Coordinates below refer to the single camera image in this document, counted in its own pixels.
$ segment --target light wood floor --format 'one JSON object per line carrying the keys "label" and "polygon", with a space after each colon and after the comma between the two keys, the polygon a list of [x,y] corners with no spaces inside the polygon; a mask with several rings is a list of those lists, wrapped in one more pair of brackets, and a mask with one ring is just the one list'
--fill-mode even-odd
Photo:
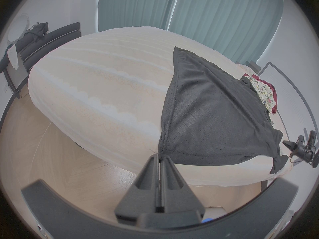
{"label": "light wood floor", "polygon": [[[27,86],[21,95],[28,93]],[[32,103],[15,99],[0,134],[0,180],[12,203],[37,231],[21,188],[41,178],[66,200],[108,221],[136,175],[77,146]],[[260,193],[260,183],[234,187],[194,187],[204,206],[231,212]]]}

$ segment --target teal curtain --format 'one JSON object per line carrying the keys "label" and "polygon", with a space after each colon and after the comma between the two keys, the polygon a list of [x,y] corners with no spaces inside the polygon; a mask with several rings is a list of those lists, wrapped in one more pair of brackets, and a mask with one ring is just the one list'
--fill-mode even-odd
{"label": "teal curtain", "polygon": [[164,29],[173,0],[99,0],[99,31],[127,26]]}
{"label": "teal curtain", "polygon": [[266,49],[282,11],[283,0],[177,0],[168,30],[247,64]]}

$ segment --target dark gray garment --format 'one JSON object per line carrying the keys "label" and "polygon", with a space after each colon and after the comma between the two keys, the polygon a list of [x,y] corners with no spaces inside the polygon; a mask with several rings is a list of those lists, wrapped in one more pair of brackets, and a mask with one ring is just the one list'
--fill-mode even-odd
{"label": "dark gray garment", "polygon": [[257,155],[273,158],[270,173],[288,160],[280,156],[282,132],[248,78],[240,80],[196,54],[175,47],[174,75],[162,118],[159,153],[185,165],[233,165]]}

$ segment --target bed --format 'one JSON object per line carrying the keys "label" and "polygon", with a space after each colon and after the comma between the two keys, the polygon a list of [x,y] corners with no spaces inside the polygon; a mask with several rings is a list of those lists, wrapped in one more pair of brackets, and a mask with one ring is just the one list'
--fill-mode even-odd
{"label": "bed", "polygon": [[[216,64],[236,79],[253,71],[194,40],[154,27],[126,27],[86,35],[53,50],[32,68],[28,87],[34,105],[90,153],[138,173],[158,150],[161,114],[178,46]],[[273,127],[288,140],[278,114]],[[281,155],[289,150],[281,143]],[[176,164],[190,185],[248,185],[270,174],[273,159],[256,156],[235,165]]]}

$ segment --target red cloth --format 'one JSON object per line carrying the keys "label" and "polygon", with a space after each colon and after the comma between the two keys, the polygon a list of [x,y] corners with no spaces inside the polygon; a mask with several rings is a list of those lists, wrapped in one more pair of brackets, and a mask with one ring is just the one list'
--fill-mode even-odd
{"label": "red cloth", "polygon": [[277,93],[276,93],[275,87],[274,87],[271,83],[269,83],[269,82],[262,81],[262,80],[259,78],[259,76],[255,75],[255,74],[253,74],[252,77],[253,77],[255,80],[257,80],[257,81],[262,82],[262,83],[268,85],[268,86],[270,87],[270,89],[272,90],[273,98],[274,98],[274,101],[276,102],[276,104],[275,104],[275,106],[272,108],[271,111],[272,111],[272,113],[275,114],[275,113],[277,112]]}

